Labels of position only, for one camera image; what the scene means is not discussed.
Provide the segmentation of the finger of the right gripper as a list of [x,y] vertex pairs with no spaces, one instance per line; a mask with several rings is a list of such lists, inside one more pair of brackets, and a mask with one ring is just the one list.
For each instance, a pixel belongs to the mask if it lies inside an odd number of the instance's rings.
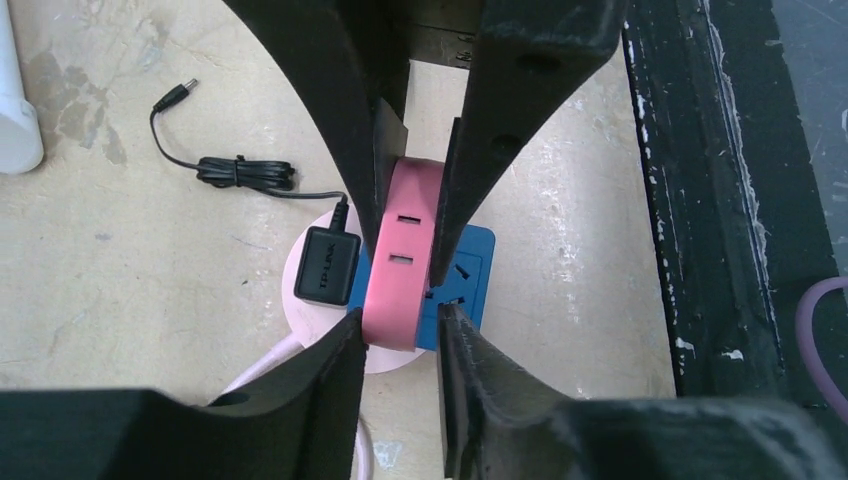
[[486,1],[443,171],[429,282],[521,150],[619,46],[624,1]]
[[381,1],[229,0],[318,128],[375,248],[396,162],[410,59]]

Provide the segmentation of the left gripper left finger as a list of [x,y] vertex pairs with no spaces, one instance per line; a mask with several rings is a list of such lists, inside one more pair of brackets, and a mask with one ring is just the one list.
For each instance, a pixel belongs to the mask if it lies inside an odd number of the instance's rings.
[[5,479],[347,479],[363,387],[359,311],[206,406],[150,389],[5,391]]

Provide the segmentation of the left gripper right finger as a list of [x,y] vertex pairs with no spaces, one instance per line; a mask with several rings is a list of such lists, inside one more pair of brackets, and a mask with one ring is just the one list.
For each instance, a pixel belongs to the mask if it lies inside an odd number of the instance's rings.
[[438,309],[448,479],[843,479],[799,408],[746,398],[578,400]]

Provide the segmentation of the pink square plug adapter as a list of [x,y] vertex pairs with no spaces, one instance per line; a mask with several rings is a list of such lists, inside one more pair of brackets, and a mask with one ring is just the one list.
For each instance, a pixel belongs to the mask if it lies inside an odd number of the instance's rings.
[[443,169],[427,159],[395,165],[363,305],[363,335],[371,345],[416,349]]

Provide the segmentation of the blue cube socket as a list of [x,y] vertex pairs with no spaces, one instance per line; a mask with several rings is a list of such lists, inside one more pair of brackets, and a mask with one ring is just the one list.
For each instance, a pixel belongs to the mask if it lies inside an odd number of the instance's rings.
[[494,233],[483,227],[464,228],[444,282],[426,290],[419,318],[416,349],[438,349],[438,309],[461,307],[475,328],[482,324],[495,249]]

